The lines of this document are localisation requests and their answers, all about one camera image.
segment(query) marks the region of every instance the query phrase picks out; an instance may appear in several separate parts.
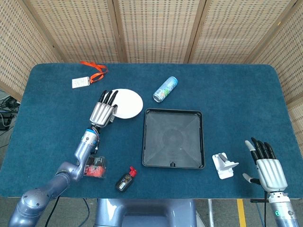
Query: blue can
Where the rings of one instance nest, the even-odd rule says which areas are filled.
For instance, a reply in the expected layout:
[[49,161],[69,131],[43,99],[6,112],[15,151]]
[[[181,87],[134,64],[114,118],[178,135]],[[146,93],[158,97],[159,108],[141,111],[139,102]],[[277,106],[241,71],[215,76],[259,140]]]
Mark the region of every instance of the blue can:
[[177,86],[178,80],[175,77],[169,77],[158,90],[153,93],[152,97],[153,99],[160,103],[162,102],[166,96],[169,95],[169,93]]

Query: paper plate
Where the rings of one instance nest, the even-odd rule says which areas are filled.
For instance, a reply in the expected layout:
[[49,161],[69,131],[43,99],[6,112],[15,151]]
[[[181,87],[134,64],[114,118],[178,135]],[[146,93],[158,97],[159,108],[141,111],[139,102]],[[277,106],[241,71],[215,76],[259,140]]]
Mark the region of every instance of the paper plate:
[[132,90],[129,89],[115,89],[119,91],[112,105],[117,104],[117,113],[114,114],[115,117],[127,119],[138,115],[143,108],[143,100]]

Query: black tray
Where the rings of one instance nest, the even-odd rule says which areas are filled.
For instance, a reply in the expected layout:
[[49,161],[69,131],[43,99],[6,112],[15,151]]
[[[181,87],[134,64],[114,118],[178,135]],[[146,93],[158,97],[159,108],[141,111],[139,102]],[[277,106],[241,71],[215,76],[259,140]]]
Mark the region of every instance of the black tray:
[[205,166],[202,113],[147,109],[142,164],[202,169]]

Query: orange lanyard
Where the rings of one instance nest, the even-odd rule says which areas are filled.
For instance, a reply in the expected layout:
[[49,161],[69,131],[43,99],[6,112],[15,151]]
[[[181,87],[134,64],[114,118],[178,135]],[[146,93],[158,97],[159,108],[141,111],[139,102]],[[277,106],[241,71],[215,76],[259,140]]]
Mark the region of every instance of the orange lanyard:
[[99,71],[90,77],[89,81],[91,84],[97,82],[98,80],[101,80],[104,77],[104,75],[108,72],[108,68],[105,65],[97,65],[93,61],[92,62],[80,61],[80,63],[83,65],[94,67]]

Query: blue table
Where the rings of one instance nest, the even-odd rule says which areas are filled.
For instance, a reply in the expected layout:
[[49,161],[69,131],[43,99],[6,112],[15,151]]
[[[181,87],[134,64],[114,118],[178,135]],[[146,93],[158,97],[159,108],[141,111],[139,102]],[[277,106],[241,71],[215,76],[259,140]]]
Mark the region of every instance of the blue table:
[[[30,74],[11,142],[0,171],[0,194],[21,196],[45,184],[74,151],[89,126],[90,114],[105,89],[132,89],[143,111],[129,120],[115,119],[101,132],[99,154],[107,158],[106,179],[84,177],[63,194],[99,198],[261,198],[261,187],[242,173],[257,176],[244,141],[269,142],[279,158],[291,198],[301,198],[303,161],[289,120],[280,83],[268,65],[107,64],[109,73],[88,87],[71,88],[71,79],[90,76],[94,68],[71,63],[36,65]],[[153,92],[169,76],[179,84],[162,102]],[[143,119],[147,108],[198,110],[203,113],[205,168],[169,169],[141,164]],[[220,180],[212,155],[225,152],[234,177]],[[133,185],[124,193],[116,181],[134,166]]]

